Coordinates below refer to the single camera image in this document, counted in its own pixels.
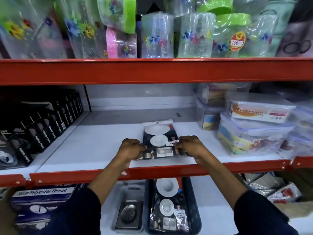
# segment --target hand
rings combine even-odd
[[[179,149],[185,150],[190,156],[194,157],[196,163],[204,165],[208,157],[213,156],[203,145],[197,136],[182,136],[177,144]]]
[[[112,163],[117,163],[123,170],[129,168],[131,160],[135,159],[138,154],[147,149],[146,145],[140,144],[138,139],[125,138],[119,147]]]

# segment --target white shelf surface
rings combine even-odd
[[[57,150],[57,148],[64,142],[64,140],[73,132],[79,123],[89,114],[89,111],[84,111],[80,117],[64,131],[44,152],[34,154],[32,157],[34,161],[28,166],[23,168],[14,168],[8,170],[0,170],[1,175],[21,174],[25,179],[29,179],[30,173],[35,173],[45,163],[45,161]]]
[[[159,111],[163,111],[163,114],[156,116],[156,112]],[[141,122],[170,117],[173,118],[173,125],[178,136],[198,136],[211,153],[223,163],[281,159],[277,154],[248,157],[230,156],[217,141],[216,131],[202,130],[197,122],[194,122],[191,108],[93,111],[76,127],[38,172],[103,169],[116,155],[124,138],[136,138],[142,142],[144,127]],[[192,157],[172,157],[132,161],[130,168],[191,164],[195,164]]]
[[[238,230],[233,220],[233,210],[213,182],[210,176],[191,177],[196,197],[202,229],[199,235],[230,235],[237,234]],[[117,210],[116,198],[119,198],[119,189],[122,184],[115,185],[101,209],[101,234],[116,234],[111,230],[113,215]],[[312,235],[313,213],[309,217],[296,218],[290,221],[299,235]]]

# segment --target person's left hand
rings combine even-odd
[[[146,149],[147,146],[139,143],[138,139],[125,138],[112,162],[117,163],[121,166],[121,169],[126,170],[131,160],[135,159],[140,152]]]

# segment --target pink lid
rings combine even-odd
[[[108,49],[109,59],[118,59],[116,32],[115,32],[115,29],[112,29],[110,27],[106,28],[106,46]]]

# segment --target person's right hand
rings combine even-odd
[[[197,136],[182,136],[176,146],[194,157],[196,163],[200,165],[205,164],[208,157],[213,156]]]

